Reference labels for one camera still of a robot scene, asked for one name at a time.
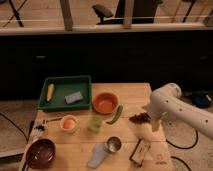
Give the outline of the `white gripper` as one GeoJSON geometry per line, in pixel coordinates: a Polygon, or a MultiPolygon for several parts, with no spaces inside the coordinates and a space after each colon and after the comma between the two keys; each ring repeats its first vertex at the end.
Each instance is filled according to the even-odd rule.
{"type": "Polygon", "coordinates": [[[161,125],[160,119],[165,114],[165,112],[151,103],[148,103],[147,105],[145,105],[143,109],[147,112],[149,117],[152,119],[151,121],[152,131],[153,132],[158,131],[161,125]]]}

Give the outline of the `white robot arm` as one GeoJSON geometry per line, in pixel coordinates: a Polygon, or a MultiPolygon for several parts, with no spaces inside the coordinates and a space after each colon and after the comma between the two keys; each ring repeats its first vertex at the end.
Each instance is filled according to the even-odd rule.
{"type": "Polygon", "coordinates": [[[152,131],[159,129],[162,116],[169,113],[213,140],[213,113],[181,101],[181,96],[181,88],[175,83],[165,84],[151,92],[144,109],[151,118],[152,131]]]}

